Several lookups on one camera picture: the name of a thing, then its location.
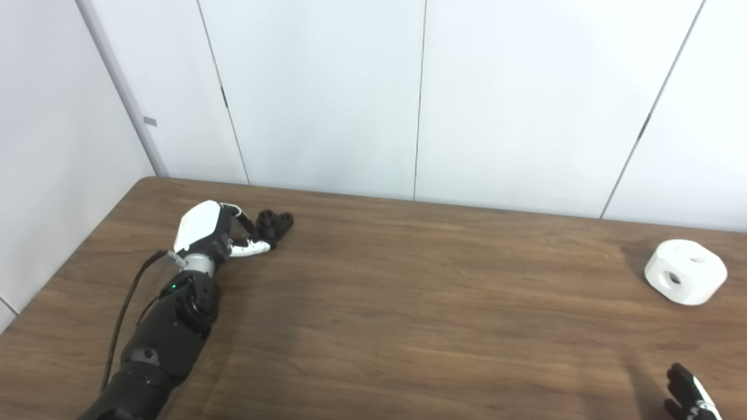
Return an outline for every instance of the robotic hand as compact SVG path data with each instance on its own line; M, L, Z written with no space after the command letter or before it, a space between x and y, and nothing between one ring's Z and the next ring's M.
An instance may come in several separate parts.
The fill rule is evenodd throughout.
M664 401L664 407L674 420L722 420L716 405L697 377L684 366L675 363L666 372L672 399Z
M248 238L230 236L233 220ZM293 222L290 213L264 210L254 224L238 206L215 201L188 211L179 224L174 251L168 252L181 270L138 323L122 351L119 371L108 381L107 368L101 394L78 420L156 419L171 391L187 379L217 319L220 288L213 275L218 266L229 258L274 249Z

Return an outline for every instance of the panel seam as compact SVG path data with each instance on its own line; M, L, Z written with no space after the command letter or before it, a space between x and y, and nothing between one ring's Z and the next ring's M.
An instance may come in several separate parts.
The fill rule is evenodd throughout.
M421 79L418 88L418 130L415 134L415 175L412 177L412 201L415 201L415 194L418 190L418 152L420 148L420 123L421 109L423 108L423 62L425 61L425 23L428 15L428 0L424 2L423 8L423 43L421 45Z
M213 52L213 43L210 41L210 34L208 33L208 26L205 23L205 15L202 13L202 5L199 3L199 0L195 0L197 3L197 10L199 10L199 18L202 20L202 28L205 30L205 38L208 40L208 48L210 49L210 57L213 59L213 66L215 67L215 74L218 76L218 84L220 84L220 92L223 95L223 101L226 103L226 112L229 114L229 121L231 122L231 130L234 135L234 141L236 142L236 148L238 149L238 156L241 159L241 166L244 168L244 176L247 178L247 184L251 185L251 181L249 180L249 171L247 170L247 161L244 160L244 154L241 151L241 144L238 141L238 136L236 135L236 125L233 121L233 116L231 115L231 108L229 107L228 99L226 98L226 91L223 89L223 80L220 78L220 70L218 69L218 62L215 61L215 53Z
M638 149L638 145L641 142L643 133L646 131L646 128L648 127L648 123L651 121L651 116L654 114L654 111L656 111L656 107L659 104L659 100L661 99L662 93L664 93L664 89L666 89L666 85L669 82L669 78L672 77L672 72L675 70L675 67L677 66L677 62L680 60L682 51L685 49L687 40L690 38L692 29L695 27L695 24L697 23L698 18L700 17L701 10L703 10L703 6L705 6L706 1L707 0L703 0L701 2L700 6L698 7L698 11L695 12L695 16L692 18L690 27L687 29L687 33L685 33L685 38L682 39L682 44L680 44L680 48L679 50L677 50L675 59L672 61L672 65L669 67L669 71L666 73L666 77L664 78L664 82L661 84L661 88L659 89L659 92L657 93L656 98L654 99L654 103L651 105L651 110L649 110L648 115L646 115L646 119L643 121L643 125L641 126L641 131L638 133L638 138L636 138L635 143L633 143L633 147L630 148L630 152L627 154L625 163L622 165L622 169L620 170L620 174L618 175L617 180L615 181L615 185L613 186L612 191L610 192L610 196L607 198L607 202L604 204L604 208L602 209L602 212L599 215L600 219L604 219L604 215L607 213L607 209L610 207L612 198L615 196L615 193L617 192L617 188L620 186L620 181L622 181L622 177L625 175L625 171L627 170L627 167L630 164L630 160L632 159L633 154L635 154L636 149Z
M18 311L16 311L16 310L15 310L15 309L14 309L14 308L13 308L13 307L12 307L12 306L10 305L10 303L8 303L8 302L7 302L7 300L5 300L5 298L4 298L4 297L2 297L2 296L0 296L0 303L2 303L3 305L7 306L7 308L8 308L8 309L9 309L9 310L10 310L10 311L11 311L11 312L13 313L13 315L15 315L15 316L18 316Z

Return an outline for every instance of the white wall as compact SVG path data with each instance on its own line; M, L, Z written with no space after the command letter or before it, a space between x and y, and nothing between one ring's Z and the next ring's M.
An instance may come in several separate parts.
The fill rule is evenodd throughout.
M747 232L745 22L706 1L605 218Z
M429 1L416 199L599 217L699 4Z
M424 0L201 4L251 183L412 198Z
M73 0L5 1L0 57L0 297L18 312L153 171Z
M246 184L196 0L78 0L166 176Z

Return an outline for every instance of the wood grain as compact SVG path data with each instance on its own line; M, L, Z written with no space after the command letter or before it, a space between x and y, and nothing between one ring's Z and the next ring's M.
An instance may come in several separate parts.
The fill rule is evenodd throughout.
M747 235L149 178L0 336L0 418L93 401L131 278L208 199L296 226L219 271L220 317L163 419L664 419L675 361L725 419L747 411ZM708 304L643 282L668 238L726 262ZM143 278L123 342L174 270Z

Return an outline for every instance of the hole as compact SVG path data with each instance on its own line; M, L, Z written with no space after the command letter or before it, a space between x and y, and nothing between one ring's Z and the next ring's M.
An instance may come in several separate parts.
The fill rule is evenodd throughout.
M673 282L675 285L680 284L680 278L677 277L677 274L667 273L666 276L669 278L669 281Z

